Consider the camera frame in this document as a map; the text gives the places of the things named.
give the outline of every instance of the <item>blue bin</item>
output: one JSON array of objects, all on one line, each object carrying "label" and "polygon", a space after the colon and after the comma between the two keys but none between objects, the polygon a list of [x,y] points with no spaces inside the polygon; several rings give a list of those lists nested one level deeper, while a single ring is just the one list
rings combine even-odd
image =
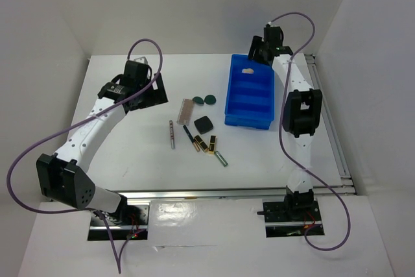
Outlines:
[{"label": "blue bin", "polygon": [[275,75],[272,67],[233,54],[225,107],[225,125],[268,130],[274,120]]}]

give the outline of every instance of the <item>tabletop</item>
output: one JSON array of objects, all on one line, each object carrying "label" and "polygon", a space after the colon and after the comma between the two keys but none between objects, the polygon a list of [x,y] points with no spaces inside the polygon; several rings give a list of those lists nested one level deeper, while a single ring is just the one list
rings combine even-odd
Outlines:
[{"label": "tabletop", "polygon": [[[155,71],[158,55],[146,57]],[[129,112],[96,153],[88,171],[91,179],[100,187],[116,191],[285,187],[294,165],[278,143],[281,102],[276,101],[270,130],[224,124],[230,60],[231,54],[165,55],[161,73],[169,102]],[[120,55],[91,57],[73,123],[87,116],[99,90],[124,71],[125,61],[126,56]],[[295,62],[312,84],[304,55],[299,54]],[[276,96],[281,91],[282,82],[276,74]],[[214,129],[201,135],[202,139],[208,142],[210,135],[217,136],[217,150],[229,163],[227,167],[215,156],[196,152],[176,123],[183,99],[209,94],[216,96],[216,104],[195,105],[189,130],[197,135],[194,120],[208,116]],[[171,149],[169,120],[174,121],[175,149]],[[341,185],[322,118],[311,143],[311,167],[329,185]]]}]

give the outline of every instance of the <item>cable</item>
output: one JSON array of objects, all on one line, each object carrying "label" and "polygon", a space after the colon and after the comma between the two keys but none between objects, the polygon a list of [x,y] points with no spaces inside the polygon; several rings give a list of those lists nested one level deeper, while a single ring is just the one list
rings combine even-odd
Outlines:
[{"label": "cable", "polygon": [[344,239],[342,240],[342,242],[340,242],[338,245],[331,247],[331,248],[321,248],[318,247],[314,244],[312,244],[309,240],[309,238],[307,237],[307,233],[309,232],[309,230],[311,230],[312,228],[314,228],[315,226],[319,226],[319,225],[314,225],[314,226],[310,226],[308,227],[308,229],[306,229],[306,231],[304,232],[304,238],[307,241],[307,243],[312,246],[314,249],[317,249],[319,251],[332,251],[332,250],[336,250],[340,247],[342,247],[346,241],[349,239],[350,236],[350,227],[351,227],[351,221],[350,221],[350,214],[349,214],[349,210],[348,207],[346,206],[346,204],[344,203],[342,197],[340,197],[340,195],[338,193],[336,193],[336,191],[327,183],[325,183],[321,178],[319,178],[318,176],[316,176],[314,173],[312,173],[310,170],[308,170],[306,167],[304,167],[300,162],[296,161],[286,150],[284,147],[284,143],[283,143],[283,137],[282,137],[282,128],[283,128],[283,111],[284,111],[284,105],[285,105],[285,99],[287,98],[287,90],[288,90],[288,85],[289,85],[289,81],[290,81],[290,74],[291,74],[291,64],[294,60],[294,57],[302,50],[304,49],[309,43],[310,41],[314,38],[314,34],[316,32],[316,27],[314,25],[314,22],[312,21],[312,19],[307,16],[304,13],[301,12],[288,12],[286,14],[282,14],[278,17],[276,17],[275,19],[271,20],[271,22],[269,22],[269,24],[277,21],[278,19],[284,18],[285,16],[302,16],[303,18],[307,19],[312,28],[313,28],[313,32],[310,36],[310,38],[305,42],[305,44],[303,44],[300,48],[298,48],[290,57],[290,61],[288,64],[288,70],[287,70],[287,78],[285,79],[285,87],[284,87],[284,94],[283,94],[283,101],[282,101],[282,105],[281,105],[281,114],[279,117],[279,127],[278,127],[278,136],[279,136],[279,144],[281,145],[281,149],[284,153],[284,155],[291,160],[293,163],[295,163],[298,167],[300,167],[301,169],[303,169],[305,172],[307,172],[309,175],[311,175],[313,178],[315,178],[316,180],[318,180],[321,184],[323,184],[326,188],[328,188],[340,201],[340,203],[343,205],[344,211],[346,212],[346,217],[348,220],[348,230],[346,232],[346,236],[344,237]]},{"label": "cable", "polygon": [[[64,133],[67,133],[67,132],[69,132],[69,131],[71,131],[72,129],[75,129],[75,128],[78,128],[79,126],[82,126],[82,125],[85,125],[86,123],[89,123],[90,121],[92,121],[92,120],[94,120],[96,117],[99,117],[99,116],[101,116],[101,115],[103,115],[103,114],[105,114],[106,112],[109,112],[110,110],[113,110],[114,108],[116,108],[116,107],[118,107],[118,106],[120,106],[120,105],[123,105],[124,103],[126,103],[126,102],[128,102],[128,101],[131,101],[132,99],[135,99],[136,97],[138,97],[138,96],[140,96],[142,93],[144,93],[144,92],[146,92],[149,88],[150,88],[150,86],[157,80],[157,78],[159,77],[159,75],[160,75],[160,72],[161,72],[161,68],[163,67],[163,53],[161,52],[161,49],[160,49],[160,46],[154,41],[154,40],[151,40],[151,39],[147,39],[147,38],[143,38],[143,39],[140,39],[140,40],[138,40],[138,41],[136,41],[134,44],[133,44],[133,46],[131,47],[131,49],[129,50],[129,52],[128,52],[128,57],[127,57],[127,59],[130,59],[130,55],[131,55],[131,52],[132,52],[132,50],[133,50],[133,48],[136,46],[136,45],[138,45],[139,43],[141,43],[141,42],[150,42],[150,43],[152,43],[155,47],[156,47],[156,49],[157,49],[157,51],[158,51],[158,54],[159,54],[159,57],[160,57],[160,63],[159,63],[159,66],[158,66],[158,70],[157,70],[157,72],[156,72],[156,74],[154,75],[154,78],[152,79],[152,80],[150,80],[150,82],[143,88],[143,89],[141,89],[141,90],[139,90],[137,93],[135,93],[135,94],[133,94],[133,95],[131,95],[130,97],[127,97],[127,98],[125,98],[124,100],[122,100],[122,101],[120,101],[120,102],[118,102],[118,103],[116,103],[116,104],[114,104],[114,105],[112,105],[112,106],[110,106],[110,107],[108,107],[108,108],[106,108],[105,110],[103,110],[103,111],[101,111],[101,112],[99,112],[99,113],[97,113],[95,116],[92,116],[92,117],[89,117],[89,118],[87,118],[87,119],[85,119],[85,120],[83,120],[83,121],[80,121],[79,123],[75,123],[74,125],[72,125],[72,126],[70,126],[69,128],[66,128],[66,129],[63,129],[63,130],[61,130],[61,131],[59,131],[59,132],[57,132],[57,133],[55,133],[55,134],[51,134],[50,136],[47,136],[46,138],[44,138],[44,139],[41,139],[41,140],[39,140],[39,141],[37,141],[37,142],[35,142],[34,144],[32,144],[31,146],[29,146],[27,149],[25,149],[13,162],[12,162],[12,165],[10,166],[10,168],[8,169],[8,172],[7,172],[7,177],[6,177],[6,185],[7,185],[7,191],[8,191],[8,193],[10,194],[10,196],[12,197],[12,199],[19,205],[19,206],[21,206],[22,208],[24,208],[24,209],[26,209],[26,210],[29,210],[29,211],[31,211],[31,212],[36,212],[36,213],[42,213],[42,214],[59,214],[59,213],[69,213],[69,212],[76,212],[76,211],[79,211],[79,210],[77,210],[77,209],[68,209],[68,210],[58,210],[58,211],[47,211],[47,210],[39,210],[39,209],[35,209],[35,208],[32,208],[32,207],[30,207],[30,206],[28,206],[28,205],[26,205],[24,202],[22,202],[20,199],[18,199],[18,197],[16,196],[16,194],[14,193],[14,191],[13,191],[13,188],[12,188],[12,173],[13,173],[13,170],[14,170],[14,168],[16,167],[16,165],[19,163],[19,161],[24,157],[24,156],[26,156],[26,154],[28,153],[28,152],[30,152],[30,151],[32,151],[33,149],[35,149],[36,147],[38,147],[38,146],[40,146],[41,144],[43,144],[43,143],[45,143],[45,142],[48,142],[48,141],[50,141],[51,139],[54,139],[54,138],[56,138],[56,137],[58,137],[58,136],[60,136],[60,135],[62,135],[62,134],[64,134]],[[104,224],[105,224],[105,227],[106,227],[106,229],[107,229],[107,232],[108,232],[108,235],[110,236],[110,242],[111,242],[111,247],[112,247],[112,251],[113,251],[113,253],[114,253],[114,257],[115,257],[115,261],[117,262],[117,267],[118,267],[118,273],[119,274],[121,274],[121,254],[123,253],[123,250],[124,250],[124,247],[126,246],[126,244],[127,244],[127,242],[129,242],[129,240],[131,239],[131,237],[129,237],[125,242],[124,242],[124,244],[122,245],[122,247],[121,247],[121,251],[120,251],[120,253],[119,253],[119,256],[117,255],[117,251],[116,251],[116,249],[115,249],[115,245],[114,245],[114,241],[113,241],[113,237],[112,237],[112,233],[111,233],[111,230],[110,230],[110,226],[108,225],[108,222],[107,222],[107,220],[106,220],[106,218],[105,218],[105,216],[102,214],[102,212],[100,212],[100,211],[97,211],[97,210],[95,210],[94,211],[94,213],[96,214],[96,215],[98,215],[99,217],[100,217],[100,219],[102,219],[102,221],[104,222]]]}]

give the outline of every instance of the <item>green round object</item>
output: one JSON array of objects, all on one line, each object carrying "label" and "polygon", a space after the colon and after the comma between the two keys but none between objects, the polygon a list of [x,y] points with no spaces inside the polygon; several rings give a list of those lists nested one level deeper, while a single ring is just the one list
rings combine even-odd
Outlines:
[{"label": "green round object", "polygon": [[199,104],[199,105],[203,105],[204,104],[204,101],[203,101],[203,99],[201,97],[194,97],[192,100],[196,104]]},{"label": "green round object", "polygon": [[206,95],[205,103],[207,105],[214,105],[216,103],[216,97],[212,94]]}]

